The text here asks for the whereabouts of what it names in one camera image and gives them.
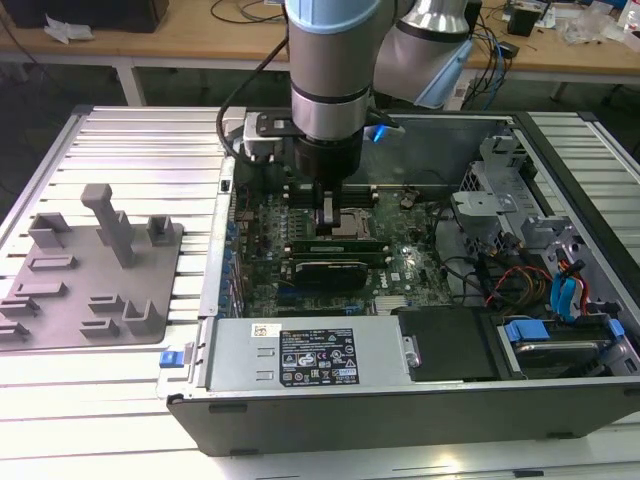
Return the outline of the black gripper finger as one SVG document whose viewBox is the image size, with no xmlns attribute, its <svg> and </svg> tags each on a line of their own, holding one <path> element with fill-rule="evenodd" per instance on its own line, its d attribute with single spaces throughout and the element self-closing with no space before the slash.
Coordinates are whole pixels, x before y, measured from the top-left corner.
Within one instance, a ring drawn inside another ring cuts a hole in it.
<svg viewBox="0 0 640 480">
<path fill-rule="evenodd" d="M 312 187 L 314 225 L 318 236 L 330 235 L 341 226 L 342 183 L 323 184 L 315 180 Z"/>
</svg>

